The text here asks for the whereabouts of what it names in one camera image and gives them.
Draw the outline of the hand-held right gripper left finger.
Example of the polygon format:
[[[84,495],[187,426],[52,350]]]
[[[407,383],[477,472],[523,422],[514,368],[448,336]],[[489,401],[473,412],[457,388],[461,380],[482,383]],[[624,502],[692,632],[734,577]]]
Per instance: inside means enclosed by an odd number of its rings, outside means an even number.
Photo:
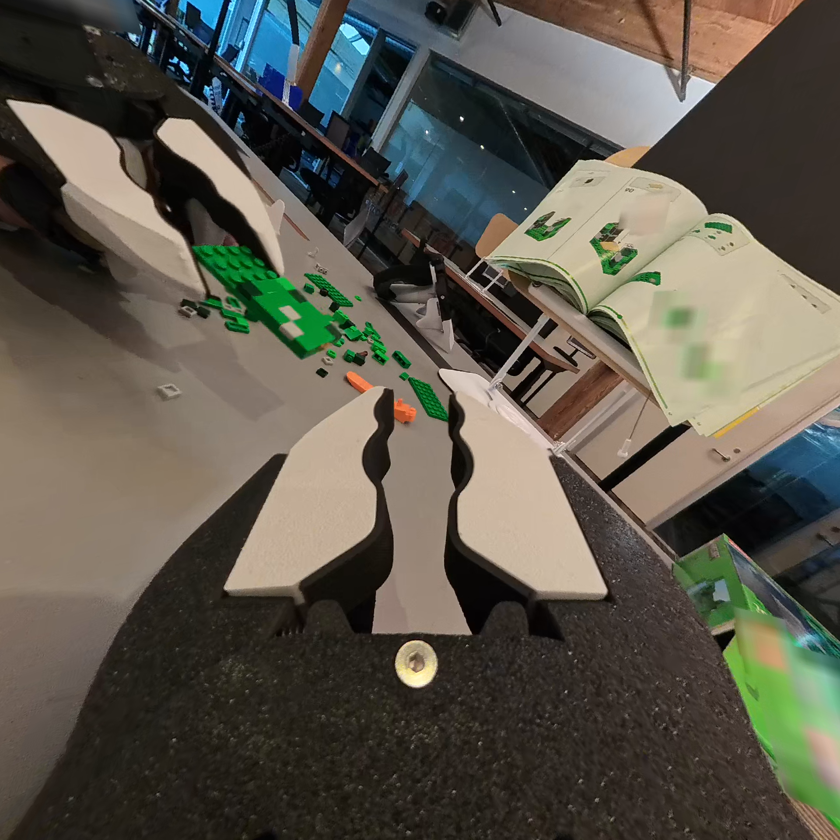
[[[394,393],[373,386],[305,433],[285,456],[233,569],[226,596],[279,597],[300,612],[342,608],[357,634],[393,567],[384,493]]]

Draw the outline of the large window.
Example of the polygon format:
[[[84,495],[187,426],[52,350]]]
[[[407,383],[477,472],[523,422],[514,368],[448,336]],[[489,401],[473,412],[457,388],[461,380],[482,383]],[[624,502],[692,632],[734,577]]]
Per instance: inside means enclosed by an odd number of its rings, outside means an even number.
[[[185,88],[212,44],[213,69],[199,98],[211,100],[211,79],[217,78],[224,102],[228,93],[225,68],[246,80],[249,90],[266,84],[267,75],[291,70],[292,54],[303,50],[313,32],[321,2],[135,2],[140,34],[130,40],[159,68]],[[332,37],[314,82],[310,104],[322,113],[316,123],[325,131],[338,114],[359,138],[359,151],[383,151],[399,120],[405,74],[413,70],[416,49],[348,6]]]

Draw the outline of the green lego box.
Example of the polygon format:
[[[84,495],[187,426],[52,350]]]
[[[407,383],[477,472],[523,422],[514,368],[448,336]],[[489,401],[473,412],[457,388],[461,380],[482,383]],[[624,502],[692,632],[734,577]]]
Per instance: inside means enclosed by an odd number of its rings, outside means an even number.
[[[800,648],[839,656],[833,626],[826,625],[722,534],[678,559],[672,573],[715,637],[734,635],[738,611],[782,621]]]
[[[733,629],[724,658],[780,787],[838,827],[838,657],[770,614],[738,608]]]

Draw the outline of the wooden desk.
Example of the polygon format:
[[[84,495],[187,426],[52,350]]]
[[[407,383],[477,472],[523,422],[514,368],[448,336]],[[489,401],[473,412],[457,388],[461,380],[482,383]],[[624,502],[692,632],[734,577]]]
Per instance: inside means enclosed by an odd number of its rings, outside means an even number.
[[[541,310],[526,299],[502,274],[482,260],[491,251],[490,233],[496,228],[506,235],[516,225],[502,214],[494,216],[475,248],[467,249],[469,268],[449,260],[446,264],[446,291],[450,311],[455,317],[454,339],[486,371],[497,373],[502,362],[536,324]],[[509,375],[518,376],[513,395],[521,398],[535,385],[546,385],[562,372],[578,375],[575,361],[578,348],[567,354],[556,345],[557,324],[549,320],[517,361]]]

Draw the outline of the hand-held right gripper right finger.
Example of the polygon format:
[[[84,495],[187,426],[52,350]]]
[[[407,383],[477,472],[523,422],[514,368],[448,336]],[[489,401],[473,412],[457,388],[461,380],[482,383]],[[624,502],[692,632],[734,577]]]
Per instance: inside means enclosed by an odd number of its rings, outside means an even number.
[[[513,604],[526,630],[549,631],[548,607],[605,602],[608,584],[546,447],[465,392],[450,396],[454,492],[445,573],[469,631]]]

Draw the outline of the green lego plate assembly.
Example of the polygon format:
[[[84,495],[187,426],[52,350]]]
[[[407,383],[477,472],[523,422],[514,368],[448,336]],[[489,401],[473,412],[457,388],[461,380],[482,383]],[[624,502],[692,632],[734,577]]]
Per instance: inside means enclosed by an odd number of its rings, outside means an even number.
[[[225,289],[223,310],[267,328],[298,358],[326,350],[340,338],[328,313],[246,246],[199,245],[200,268]]]

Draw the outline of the glass partition wall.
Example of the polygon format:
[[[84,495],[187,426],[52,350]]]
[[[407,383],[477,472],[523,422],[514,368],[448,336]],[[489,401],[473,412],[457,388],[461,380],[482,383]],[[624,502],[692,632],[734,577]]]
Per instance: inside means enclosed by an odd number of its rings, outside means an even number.
[[[496,214],[520,223],[574,163],[620,149],[432,53],[382,154],[389,175],[407,173],[407,207],[474,245]]]

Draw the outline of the long office desk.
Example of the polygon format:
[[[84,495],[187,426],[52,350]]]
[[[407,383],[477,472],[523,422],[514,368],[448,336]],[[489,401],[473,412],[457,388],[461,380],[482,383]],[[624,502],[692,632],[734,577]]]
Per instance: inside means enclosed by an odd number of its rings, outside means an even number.
[[[224,102],[222,85],[215,77],[211,79],[211,100],[198,97],[207,72],[214,68],[215,53],[212,44],[189,88],[165,75],[209,106],[272,173],[285,176],[290,187],[302,191],[305,204],[326,225],[335,217],[344,222],[362,219],[372,210],[375,201],[386,194],[386,161],[372,151],[361,152],[359,138],[336,113],[325,131],[317,128],[322,113],[303,100],[296,85],[298,49],[292,54],[288,73],[272,71],[267,75],[270,90],[260,83],[255,91],[249,90],[244,78],[225,68],[233,103]]]

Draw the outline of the green studded lego plate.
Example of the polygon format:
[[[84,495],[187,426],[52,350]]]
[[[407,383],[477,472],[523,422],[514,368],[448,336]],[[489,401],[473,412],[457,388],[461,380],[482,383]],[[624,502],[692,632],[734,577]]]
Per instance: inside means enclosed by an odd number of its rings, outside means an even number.
[[[425,414],[433,419],[442,422],[448,421],[448,410],[438,398],[434,388],[416,377],[409,376],[408,384],[411,386],[416,399],[420,402]]]
[[[336,286],[334,286],[325,276],[313,272],[307,272],[304,277],[309,284],[318,288],[319,292],[323,294],[323,296],[328,297],[334,307],[351,308],[354,305],[354,301],[345,296],[342,291],[336,288]]]

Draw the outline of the orange brick separator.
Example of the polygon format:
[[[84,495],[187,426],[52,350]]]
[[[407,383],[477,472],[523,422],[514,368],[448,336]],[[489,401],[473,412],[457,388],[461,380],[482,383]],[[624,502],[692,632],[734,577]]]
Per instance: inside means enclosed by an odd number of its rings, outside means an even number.
[[[344,378],[359,393],[368,392],[373,387],[371,383],[353,371],[348,371]],[[393,412],[395,420],[401,424],[411,424],[417,417],[416,408],[405,403],[402,398],[395,400]]]

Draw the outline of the pile of lego pieces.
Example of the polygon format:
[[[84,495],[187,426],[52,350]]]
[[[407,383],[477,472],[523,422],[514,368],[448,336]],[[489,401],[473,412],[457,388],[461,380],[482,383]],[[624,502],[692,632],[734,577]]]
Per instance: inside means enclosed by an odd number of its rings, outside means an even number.
[[[212,285],[210,294],[205,298],[190,297],[180,300],[175,309],[184,319],[209,319],[214,313],[224,320],[226,329],[230,333],[251,334],[266,332],[270,337],[278,340],[267,328],[257,322],[239,320],[231,312],[223,310],[223,289],[209,274],[205,279]],[[304,283],[296,288],[306,294],[310,302],[322,312],[328,313],[340,330],[340,338],[329,345],[326,350],[300,359],[282,343],[282,347],[292,353],[291,360],[301,367],[301,375],[306,383],[325,382],[330,376],[337,378],[345,368],[355,373],[366,375],[368,370],[374,373],[375,382],[382,382],[377,371],[385,371],[385,383],[389,384],[397,376],[406,380],[409,375],[419,375],[430,371],[430,356],[414,339],[399,327],[384,326],[377,330],[372,318],[379,318],[382,313],[371,309],[372,300],[362,297],[351,298],[351,308],[336,308],[328,297],[323,296],[318,288]]]

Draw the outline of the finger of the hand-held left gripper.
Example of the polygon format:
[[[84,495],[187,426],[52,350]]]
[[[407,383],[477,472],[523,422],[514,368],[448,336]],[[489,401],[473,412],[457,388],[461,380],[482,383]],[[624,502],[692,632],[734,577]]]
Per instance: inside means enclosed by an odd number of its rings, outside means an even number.
[[[102,127],[45,103],[8,100],[15,118],[64,178],[69,219],[108,256],[202,296],[205,284],[185,237],[123,167],[123,149]]]
[[[159,123],[153,150],[160,194],[172,209],[196,201],[239,245],[278,275],[285,273],[266,205],[236,154],[229,155],[195,121],[181,118]]]

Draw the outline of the wooden beam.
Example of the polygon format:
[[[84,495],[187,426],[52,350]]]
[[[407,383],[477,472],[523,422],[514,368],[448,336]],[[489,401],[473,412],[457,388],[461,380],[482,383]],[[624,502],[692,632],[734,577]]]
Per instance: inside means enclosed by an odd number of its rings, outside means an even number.
[[[297,62],[296,85],[309,100],[350,1],[321,1]]]

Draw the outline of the clear book stand white base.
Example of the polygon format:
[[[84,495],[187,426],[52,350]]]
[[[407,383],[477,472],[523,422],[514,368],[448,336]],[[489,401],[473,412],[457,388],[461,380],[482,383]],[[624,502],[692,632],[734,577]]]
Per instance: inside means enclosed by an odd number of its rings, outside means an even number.
[[[552,447],[555,455],[573,453],[588,436],[597,434],[608,417],[625,407],[637,393],[643,406],[653,406],[654,398],[638,362],[615,339],[599,330],[548,287],[535,287],[519,276],[511,280],[520,293],[542,312],[499,372],[488,380],[465,371],[441,370],[441,380],[452,392],[463,392],[477,399],[509,422],[520,427],[538,445]],[[572,386],[541,417],[533,421],[512,395],[505,395],[503,380],[513,364],[547,321],[554,321],[584,350],[594,354],[595,363],[575,376]]]

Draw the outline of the black panel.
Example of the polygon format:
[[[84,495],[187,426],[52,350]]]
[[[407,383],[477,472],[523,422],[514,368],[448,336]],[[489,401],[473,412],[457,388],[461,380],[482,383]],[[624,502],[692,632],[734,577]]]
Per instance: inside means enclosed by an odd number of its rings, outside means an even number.
[[[637,167],[838,293],[839,2],[802,2]]]

